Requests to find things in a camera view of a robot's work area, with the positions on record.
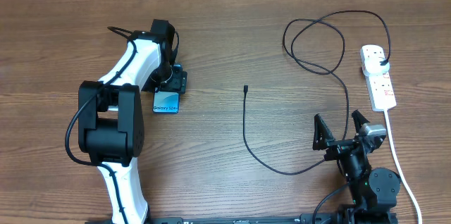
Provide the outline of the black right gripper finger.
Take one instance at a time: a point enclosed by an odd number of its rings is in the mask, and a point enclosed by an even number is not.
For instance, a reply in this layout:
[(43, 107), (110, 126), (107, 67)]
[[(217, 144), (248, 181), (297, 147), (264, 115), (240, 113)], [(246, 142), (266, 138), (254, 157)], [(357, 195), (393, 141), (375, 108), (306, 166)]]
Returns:
[(369, 123), (369, 121), (358, 110), (352, 112), (352, 119), (356, 133), (362, 133), (364, 126)]
[(323, 118), (316, 114), (314, 116), (314, 138), (313, 138), (313, 150), (324, 150), (327, 149), (331, 142), (334, 142), (335, 138), (326, 125)]

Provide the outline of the Galaxy S24+ smartphone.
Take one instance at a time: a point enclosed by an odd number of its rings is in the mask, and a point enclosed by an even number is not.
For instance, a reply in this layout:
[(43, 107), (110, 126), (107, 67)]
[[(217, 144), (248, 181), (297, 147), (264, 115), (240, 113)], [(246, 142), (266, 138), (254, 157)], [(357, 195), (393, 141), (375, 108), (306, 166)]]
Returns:
[(175, 114), (179, 111), (180, 95), (176, 92), (157, 92), (154, 94), (153, 112)]

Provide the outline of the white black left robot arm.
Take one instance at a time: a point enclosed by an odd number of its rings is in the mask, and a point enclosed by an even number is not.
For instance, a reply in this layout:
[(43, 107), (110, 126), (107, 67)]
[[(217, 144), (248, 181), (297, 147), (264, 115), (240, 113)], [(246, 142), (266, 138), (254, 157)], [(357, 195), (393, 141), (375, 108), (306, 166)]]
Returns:
[(86, 165), (99, 169), (106, 183), (112, 216), (109, 223), (150, 223), (142, 193), (137, 158), (144, 146), (141, 93), (154, 95), (155, 113), (177, 113), (187, 72), (175, 62), (179, 34), (167, 20), (153, 20), (148, 31), (110, 27), (127, 40), (117, 64), (97, 81), (84, 81), (78, 91), (78, 145)]

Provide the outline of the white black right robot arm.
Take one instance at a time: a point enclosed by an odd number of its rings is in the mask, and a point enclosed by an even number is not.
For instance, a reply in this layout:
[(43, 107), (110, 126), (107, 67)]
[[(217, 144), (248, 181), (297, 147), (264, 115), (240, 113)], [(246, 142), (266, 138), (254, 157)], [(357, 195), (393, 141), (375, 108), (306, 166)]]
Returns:
[[(368, 155), (377, 150), (388, 135), (380, 124), (370, 123), (358, 110), (352, 113), (356, 134), (336, 140), (323, 118), (314, 116), (314, 150), (324, 150), (325, 161), (336, 161), (346, 184), (320, 201), (311, 215), (313, 223), (396, 223), (390, 210), (397, 205), (400, 176), (387, 168), (372, 168)], [(342, 204), (333, 213), (319, 213), (322, 205), (344, 189), (351, 204)]]

